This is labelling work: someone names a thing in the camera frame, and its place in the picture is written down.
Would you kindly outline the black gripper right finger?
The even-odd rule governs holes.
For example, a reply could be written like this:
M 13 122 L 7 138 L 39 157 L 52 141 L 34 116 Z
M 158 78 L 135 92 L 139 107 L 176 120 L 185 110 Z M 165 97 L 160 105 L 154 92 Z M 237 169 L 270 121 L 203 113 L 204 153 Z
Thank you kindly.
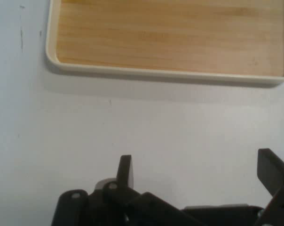
M 258 150 L 257 176 L 272 196 L 258 226 L 284 226 L 284 162 L 270 149 Z

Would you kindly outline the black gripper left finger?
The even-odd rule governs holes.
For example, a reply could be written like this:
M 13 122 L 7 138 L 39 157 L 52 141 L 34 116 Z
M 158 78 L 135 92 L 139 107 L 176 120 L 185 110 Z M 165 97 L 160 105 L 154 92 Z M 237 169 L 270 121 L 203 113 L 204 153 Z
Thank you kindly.
M 198 226 L 200 222 L 151 193 L 133 189 L 132 157 L 122 155 L 115 178 L 100 182 L 88 194 L 60 195 L 53 226 Z

